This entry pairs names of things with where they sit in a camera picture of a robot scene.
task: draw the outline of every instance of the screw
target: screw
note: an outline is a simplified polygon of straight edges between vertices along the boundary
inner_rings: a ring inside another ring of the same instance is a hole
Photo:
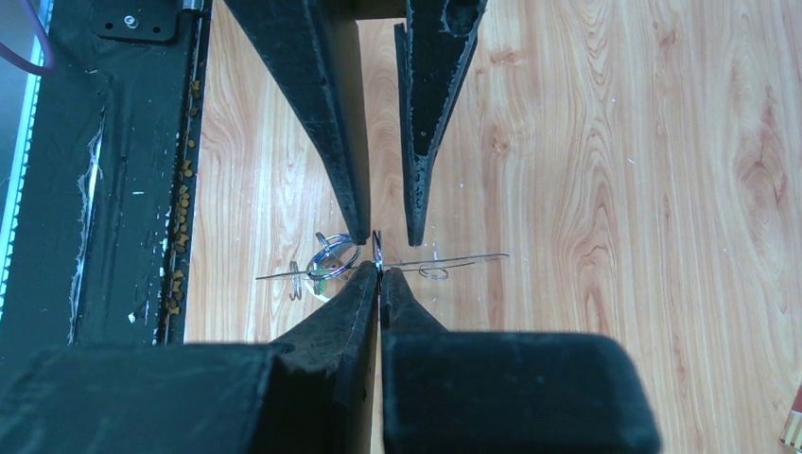
[[[126,23],[126,26],[131,29],[139,26],[139,21],[137,21],[136,18],[131,15],[126,16],[123,21]]]

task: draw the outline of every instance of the wood grain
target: wood grain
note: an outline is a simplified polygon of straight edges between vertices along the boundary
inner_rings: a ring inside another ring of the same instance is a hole
[[[780,452],[802,379],[802,3],[489,2],[406,246],[392,22],[360,24],[373,225],[452,329],[587,331],[635,361],[665,452]],[[323,165],[217,1],[187,341],[269,341],[319,306],[288,282],[343,232]]]

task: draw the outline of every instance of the metal plate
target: metal plate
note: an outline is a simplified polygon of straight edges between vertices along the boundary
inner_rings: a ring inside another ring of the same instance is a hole
[[[92,30],[100,38],[166,43],[176,35],[182,0],[94,0]]]

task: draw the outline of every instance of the cable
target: cable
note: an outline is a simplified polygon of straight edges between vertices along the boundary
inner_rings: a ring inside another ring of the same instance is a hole
[[[35,76],[49,76],[56,70],[56,58],[53,56],[53,48],[50,46],[50,40],[47,38],[47,32],[44,31],[44,26],[42,25],[42,22],[39,21],[39,16],[37,16],[36,11],[33,9],[33,5],[31,5],[28,0],[20,0],[20,3],[26,12],[28,20],[30,20],[30,24],[33,26],[36,37],[39,39],[39,44],[42,45],[42,51],[44,52],[44,65],[39,66],[33,64],[32,62],[15,54],[3,43],[0,43],[0,59],[8,61],[23,71]]]

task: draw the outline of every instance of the key ring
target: key ring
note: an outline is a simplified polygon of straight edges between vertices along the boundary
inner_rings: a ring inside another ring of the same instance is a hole
[[[306,275],[309,276],[309,279],[311,279],[312,281],[325,281],[328,279],[334,279],[335,277],[338,277],[343,273],[345,273],[346,271],[350,270],[354,266],[354,263],[357,262],[357,259],[359,258],[359,252],[361,251],[361,247],[356,243],[354,243],[354,240],[351,239],[350,235],[337,234],[328,237],[323,237],[323,234],[318,232],[317,234],[315,234],[315,237],[318,238],[318,241],[321,242],[321,244],[323,245],[323,249],[319,250],[318,253],[314,254],[312,258],[309,260],[309,263],[306,265]],[[345,248],[342,249],[343,252],[352,246],[356,247],[354,250],[354,254],[345,263],[342,263],[340,261],[340,255],[338,254],[338,252],[340,251],[340,247],[342,246],[345,246]],[[325,267],[323,265],[323,261],[327,258],[335,259],[340,265],[334,268]],[[315,272],[323,270],[328,272],[324,274],[319,274]]]

